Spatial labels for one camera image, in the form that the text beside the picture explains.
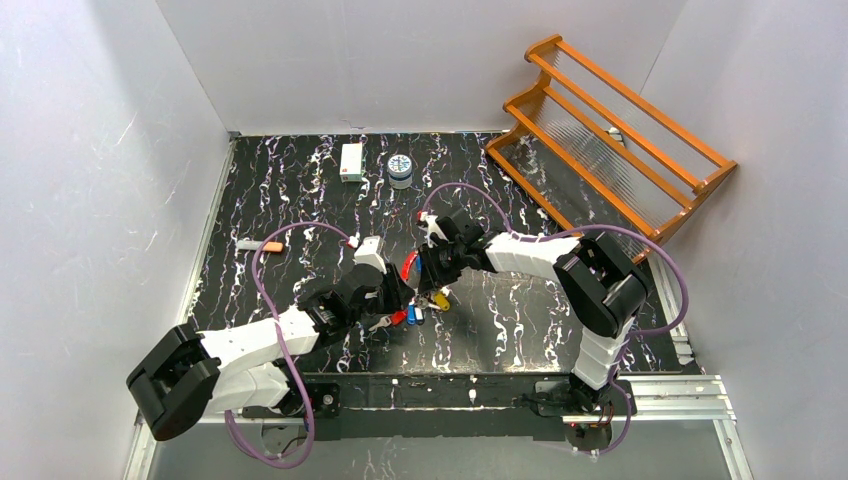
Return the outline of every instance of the yellow object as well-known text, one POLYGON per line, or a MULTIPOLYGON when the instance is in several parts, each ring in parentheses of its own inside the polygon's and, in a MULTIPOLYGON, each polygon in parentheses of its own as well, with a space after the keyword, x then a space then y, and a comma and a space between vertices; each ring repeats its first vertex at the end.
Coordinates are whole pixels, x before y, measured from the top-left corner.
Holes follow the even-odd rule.
POLYGON ((439 306, 443 312, 447 312, 450 310, 450 302, 448 301, 448 297, 446 297, 442 292, 436 292, 433 294, 433 303, 439 306))

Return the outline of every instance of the white wall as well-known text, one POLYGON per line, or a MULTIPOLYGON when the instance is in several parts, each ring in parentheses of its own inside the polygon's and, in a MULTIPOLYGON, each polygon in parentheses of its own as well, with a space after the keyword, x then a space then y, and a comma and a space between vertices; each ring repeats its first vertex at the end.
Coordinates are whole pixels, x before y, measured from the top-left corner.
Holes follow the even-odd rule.
POLYGON ((509 128, 554 33, 641 88, 683 0, 158 0, 226 128, 509 128))
POLYGON ((756 478, 845 478, 848 5, 689 2, 643 91, 741 168, 671 243, 756 478))
POLYGON ((227 135, 155 2, 39 3, 0 6, 0 477, 119 478, 227 135))

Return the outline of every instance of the red object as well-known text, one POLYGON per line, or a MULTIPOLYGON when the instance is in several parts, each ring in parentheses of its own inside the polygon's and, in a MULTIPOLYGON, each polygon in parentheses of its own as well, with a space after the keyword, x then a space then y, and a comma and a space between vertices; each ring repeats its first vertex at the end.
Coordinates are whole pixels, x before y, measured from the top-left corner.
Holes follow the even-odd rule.
POLYGON ((415 258, 418 257, 418 252, 410 252, 409 256, 406 257, 406 261, 403 262, 403 267, 400 269, 400 278, 403 281, 409 280, 409 269, 412 267, 412 264, 415 263, 415 258))
MULTIPOLYGON (((418 252, 412 251, 409 253, 409 256, 406 257, 406 261, 403 262, 403 267, 400 269, 400 278, 405 282, 409 280, 409 269, 412 268, 412 264, 415 263, 415 259, 418 257, 418 252)), ((399 325, 401 322, 406 320, 407 311, 401 310, 399 312, 395 312, 390 317, 392 321, 392 326, 399 325)))
POLYGON ((399 325, 400 322, 406 320, 406 312, 403 310, 395 312, 392 314, 390 320, 392 321, 392 326, 399 325))

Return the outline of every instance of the clear plastic panel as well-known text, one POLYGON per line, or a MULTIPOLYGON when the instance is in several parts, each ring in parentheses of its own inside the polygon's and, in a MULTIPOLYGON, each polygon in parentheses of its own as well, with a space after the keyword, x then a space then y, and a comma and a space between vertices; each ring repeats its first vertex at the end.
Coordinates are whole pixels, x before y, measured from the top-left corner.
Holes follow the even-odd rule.
POLYGON ((522 113, 653 228, 680 211, 677 202, 551 98, 522 113))
MULTIPOLYGON (((709 159, 687 145, 683 140, 680 140, 680 138, 671 133, 662 124, 651 118, 630 100, 616 92, 612 87, 601 81, 592 72, 574 61, 564 52, 556 49, 546 55, 546 60, 699 180, 705 179, 718 168, 709 159)), ((582 104, 582 102, 581 106, 584 111, 591 110, 588 106, 582 104)), ((598 117, 594 112, 592 114, 595 116, 592 117, 590 114, 590 118, 595 119, 598 117)), ((650 157, 639 147, 632 146, 634 147, 634 153, 637 153, 640 158, 644 155, 653 161, 653 157, 650 157)))
MULTIPOLYGON (((536 137, 525 136, 520 142, 504 146, 499 153, 571 224, 606 223, 638 232, 612 204, 536 137)), ((628 256, 635 257, 642 252, 643 247, 638 243, 616 237, 628 256)))
MULTIPOLYGON (((576 95, 574 95, 573 93, 568 91, 562 85, 556 84, 556 85, 551 85, 551 87, 554 90, 556 90, 557 93, 559 93, 560 95, 565 97, 566 101, 568 101, 572 105, 577 106, 582 112, 585 113, 586 110, 588 109, 592 113, 594 113, 594 110, 591 110, 588 106, 586 106, 585 103, 583 103, 582 100, 580 100, 576 95)), ((593 115, 588 115, 588 116, 591 120, 595 121, 596 124, 598 124, 601 128, 603 128, 605 130, 609 129, 609 127, 611 126, 609 123, 605 122, 597 114, 595 114, 594 116, 593 115)), ((694 194, 694 192, 692 192, 692 188, 689 187, 688 185, 686 185, 686 183, 683 180, 677 178, 677 176, 675 176, 673 173, 671 173, 671 170, 666 168, 665 165, 658 162, 648 152, 646 152, 641 147, 636 145, 629 137, 627 137, 624 134, 622 134, 622 135, 624 136, 624 147, 627 150, 629 150, 630 153, 632 153, 636 158, 641 160, 645 165, 648 166, 648 168, 657 172, 657 175, 659 175, 661 178, 663 178, 665 181, 667 181, 669 184, 671 184, 671 186, 673 186, 678 191, 680 191, 680 193, 682 193, 683 196, 685 196, 689 200, 692 200, 692 199, 695 198, 695 194, 694 194)))

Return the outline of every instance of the cable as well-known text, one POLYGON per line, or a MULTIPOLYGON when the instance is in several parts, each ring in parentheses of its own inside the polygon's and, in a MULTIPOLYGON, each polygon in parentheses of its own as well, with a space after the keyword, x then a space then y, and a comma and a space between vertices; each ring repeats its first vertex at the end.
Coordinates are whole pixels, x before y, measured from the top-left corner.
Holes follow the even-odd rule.
POLYGON ((298 440, 306 440, 306 437, 294 437, 294 438, 292 438, 291 440, 289 440, 289 443, 286 444, 286 448, 284 448, 283 451, 280 452, 280 454, 286 453, 286 450, 288 450, 289 447, 291 447, 292 444, 294 442, 298 441, 298 440))
POLYGON ((660 247, 659 245, 657 245, 653 241, 649 240, 645 236, 640 235, 636 232, 630 231, 626 228, 618 227, 618 226, 615 226, 615 225, 584 225, 582 227, 575 227, 575 228, 572 228, 570 230, 555 233, 553 235, 548 235, 548 236, 545 236, 545 237, 535 237, 535 236, 532 236, 532 235, 521 234, 521 233, 515 232, 512 229, 512 225, 509 223, 509 218, 507 218, 506 212, 504 212, 504 210, 497 204, 497 202, 495 202, 494 198, 489 196, 489 194, 484 192, 482 189, 475 187, 474 185, 471 185, 471 184, 468 184, 468 183, 462 183, 462 182, 443 183, 443 184, 439 185, 438 187, 434 188, 433 191, 430 192, 430 195, 428 195, 427 198, 424 200, 424 204, 422 205, 421 209, 423 211, 427 211, 428 207, 430 206, 430 201, 433 199, 433 197, 436 195, 436 193, 439 190, 449 188, 449 187, 467 188, 467 189, 470 189, 470 190, 474 190, 477 193, 483 195, 483 197, 486 200, 489 201, 489 203, 492 205, 492 207, 495 210, 497 210, 498 214, 503 219, 504 228, 506 228, 506 231, 510 232, 512 234, 518 235, 519 241, 522 241, 522 242, 545 242, 545 241, 553 240, 555 238, 569 237, 569 236, 572 236, 574 234, 585 232, 585 231, 590 231, 590 230, 606 230, 606 231, 611 231, 611 232, 615 232, 615 233, 618 233, 618 234, 621 234, 621 235, 628 236, 628 237, 636 240, 637 242, 640 242, 644 245, 647 245, 653 251, 657 252, 657 255, 659 255, 660 258, 662 258, 665 261, 665 263, 669 266, 669 268, 671 268, 672 273, 674 273, 674 276, 677 279, 678 285, 680 285, 680 296, 681 296, 680 311, 677 313, 677 317, 675 317, 674 321, 672 321, 668 325, 666 325, 664 327, 649 329, 649 330, 635 330, 633 332, 628 333, 629 337, 634 337, 634 336, 653 337, 653 336, 668 333, 668 332, 672 331, 675 327, 680 325, 680 322, 683 321, 683 317, 686 316, 686 312, 689 310, 689 289, 686 287, 686 281, 683 279, 683 273, 680 271, 680 267, 677 266, 677 264, 674 262, 674 260, 671 259, 671 256, 668 253, 666 253, 666 251, 663 250, 662 247, 660 247))
MULTIPOLYGON (((497 202, 495 202, 495 200, 491 196, 489 196, 486 192, 484 192, 480 188, 475 187, 474 185, 470 185, 470 184, 467 184, 467 183, 460 183, 460 182, 445 183, 445 184, 442 184, 442 185, 439 185, 438 187, 436 187, 432 192, 430 192, 430 195, 428 195, 427 198, 424 200, 424 205, 422 206, 422 210, 427 211, 427 207, 429 207, 430 201, 432 200, 433 196, 435 196, 436 192, 438 192, 439 190, 441 190, 443 188, 448 188, 448 187, 468 188, 468 189, 474 190, 474 191, 480 193, 481 195, 483 195, 483 197, 486 200, 488 200, 489 203, 492 204, 492 207, 494 207, 495 210, 497 210, 498 214, 500 214, 501 218, 503 219, 504 228, 506 229, 506 231, 511 233, 511 234, 517 235, 518 240, 522 241, 522 242, 545 242, 545 241, 553 240, 555 238, 563 238, 563 237, 572 236, 572 235, 575 235, 577 233, 581 233, 581 232, 585 232, 585 231, 602 230, 602 231, 610 231, 610 232, 614 232, 614 233, 618 233, 618 234, 621 234, 621 235, 628 236, 628 237, 630 237, 630 238, 632 238, 632 239, 634 239, 634 240, 636 240, 636 241, 638 241, 638 242, 640 242, 644 245, 647 245, 649 248, 651 248, 652 250, 657 252, 657 255, 659 255, 660 258, 662 258, 663 261, 666 262, 666 264, 669 266, 669 268, 671 268, 671 271, 674 273, 674 276, 677 279, 677 283, 680 286, 680 296, 681 296, 680 311, 677 313, 677 317, 671 323, 669 323, 668 325, 666 325, 664 327, 653 328, 653 329, 649 329, 649 330, 635 330, 635 331, 629 332, 627 334, 627 340, 628 341, 630 339, 632 339, 633 337, 636 337, 636 336, 652 337, 652 336, 657 336, 657 335, 662 335, 662 334, 668 333, 671 330, 673 330, 675 327, 680 325, 680 323, 683 321, 683 317, 686 316, 686 312, 688 312, 688 310, 689 310, 689 289, 686 286, 686 281, 683 279, 683 272, 680 271, 680 267, 678 267, 678 265, 674 262, 674 260, 672 260, 671 256, 668 253, 666 253, 666 251, 663 250, 662 247, 660 247, 659 245, 657 245, 653 241, 649 240, 645 236, 640 235, 636 232, 632 232, 632 231, 630 231, 626 228, 618 227, 618 226, 615 226, 615 225, 585 225, 585 226, 582 226, 582 227, 572 228, 572 229, 569 229, 569 230, 566 230, 566 231, 563 231, 563 232, 555 233, 553 235, 548 235, 548 236, 544 236, 544 237, 535 237, 535 236, 521 234, 521 233, 515 232, 512 229, 512 226, 509 223, 509 219, 507 218, 506 213, 497 204, 497 202)), ((627 405, 627 416, 625 417, 625 420, 624 420, 624 428, 622 429, 621 434, 615 439, 615 441, 612 442, 607 448, 599 450, 597 452, 598 454, 608 453, 608 452, 612 451, 613 449, 615 449, 616 447, 618 447, 618 445, 620 445, 621 442, 624 441, 624 437, 627 435, 628 430, 630 430, 630 422, 631 422, 632 416, 633 416, 633 409, 630 405, 630 398, 628 397, 627 392, 623 388, 621 388, 621 386, 619 386, 617 383, 615 383, 615 378, 614 378, 615 375, 618 373, 617 365, 621 361, 622 357, 624 356, 624 352, 626 350, 627 350, 627 342, 625 342, 624 345, 621 346, 621 351, 618 355, 618 358, 616 359, 616 361, 614 363, 614 365, 616 365, 616 367, 613 370, 610 371, 610 376, 609 376, 609 379, 608 379, 609 385, 624 397, 625 404, 627 405)), ((610 420, 608 421, 608 423, 609 422, 612 422, 612 415, 610 415, 610 420)))
POLYGON ((680 311, 677 313, 677 317, 675 317, 674 321, 669 323, 664 327, 652 328, 649 330, 634 330, 628 333, 628 337, 632 338, 635 336, 639 337, 655 337, 657 335, 662 335, 672 331, 675 327, 680 325, 680 322, 683 321, 683 317, 686 316, 686 312, 689 311, 689 288, 686 286, 686 281, 683 279, 683 272, 680 271, 680 267, 674 263, 671 256, 666 253, 665 250, 662 249, 659 245, 654 243, 653 241, 647 239, 643 235, 639 235, 636 232, 630 231, 626 228, 618 227, 615 225, 584 225, 582 227, 575 227, 570 230, 565 230, 564 232, 555 233, 553 235, 548 235, 546 237, 533 237, 522 234, 519 235, 518 240, 520 242, 546 242, 549 240, 553 240, 555 238, 563 238, 569 237, 577 233, 586 232, 590 230, 604 230, 608 232, 619 233, 621 235, 628 236, 637 242, 641 242, 642 244, 651 248, 651 250, 657 252, 657 255, 662 258, 665 263, 671 268, 671 271, 674 273, 675 278, 677 278, 677 283, 680 285, 680 311))
POLYGON ((448 183, 443 183, 443 184, 439 185, 438 187, 434 188, 432 192, 430 192, 430 195, 427 195, 426 199, 424 199, 424 204, 421 205, 421 210, 426 212, 427 209, 430 207, 430 201, 433 200, 433 197, 436 195, 436 193, 439 190, 442 190, 442 189, 445 189, 445 188, 448 188, 448 187, 467 188, 469 190, 474 190, 475 192, 479 193, 480 195, 483 195, 483 198, 485 198, 486 200, 489 201, 490 204, 492 204, 492 207, 494 207, 495 210, 497 210, 498 214, 501 216, 501 219, 503 219, 504 228, 506 229, 506 231, 507 232, 513 231, 512 225, 510 225, 510 223, 509 223, 509 217, 506 216, 506 212, 504 212, 503 209, 500 207, 500 205, 498 205, 498 202, 496 202, 494 198, 489 196, 488 193, 484 192, 483 189, 481 189, 479 187, 475 187, 474 185, 471 185, 470 183, 448 182, 448 183))
POLYGON ((298 373, 297 367, 294 364, 294 360, 292 359, 291 354, 289 353, 289 349, 286 346, 286 340, 283 338, 283 331, 280 329, 280 314, 277 312, 277 307, 274 305, 274 301, 271 299, 271 296, 268 295, 268 292, 265 290, 265 285, 262 283, 262 280, 259 278, 259 273, 257 272, 257 265, 259 264, 259 257, 262 254, 262 249, 265 248, 265 244, 272 241, 274 238, 279 236, 282 233, 285 233, 293 228, 297 227, 323 227, 329 230, 332 230, 346 241, 350 241, 350 236, 341 231, 340 229, 326 224, 322 222, 297 222, 292 223, 290 225, 286 225, 272 233, 268 236, 262 243, 259 245, 259 248, 256 249, 256 253, 253 255, 253 261, 250 264, 250 273, 253 277, 253 282, 256 284, 256 288, 259 291, 259 294, 262 296, 262 299, 265 301, 265 304, 268 305, 268 308, 271 310, 271 315, 274 317, 276 321, 274 327, 277 331, 277 343, 280 345, 280 350, 283 352, 283 358, 286 361, 286 365, 289 367, 289 371, 291 373, 292 380, 297 385, 297 390, 300 393, 300 397, 303 400, 303 405, 306 410, 306 442, 303 444, 303 455, 301 455, 297 460, 294 460, 290 463, 280 463, 275 460, 285 458, 289 455, 292 455, 300 450, 300 447, 295 448, 291 452, 283 451, 277 455, 265 455, 259 450, 256 449, 247 438, 244 436, 244 432, 238 427, 236 423, 235 416, 233 415, 232 410, 227 410, 224 412, 224 421, 227 424, 227 430, 230 434, 230 438, 235 443, 236 447, 241 450, 242 453, 253 457, 262 463, 281 469, 289 469, 297 467, 306 461, 306 458, 309 456, 309 453, 312 452, 312 445, 315 442, 315 415, 312 412, 312 402, 309 400, 309 394, 306 392, 306 385, 303 383, 303 378, 301 378, 298 373))
POLYGON ((595 424, 592 425, 592 426, 594 426, 594 427, 600 426, 601 423, 604 421, 604 418, 606 418, 606 416, 607 416, 607 406, 603 405, 603 406, 601 406, 601 418, 599 418, 598 421, 595 422, 595 424))
POLYGON ((614 416, 615 416, 615 405, 612 403, 612 400, 610 400, 610 416, 609 416, 609 418, 607 418, 607 421, 604 423, 604 425, 606 426, 606 425, 609 425, 610 423, 612 423, 612 417, 614 417, 614 416))

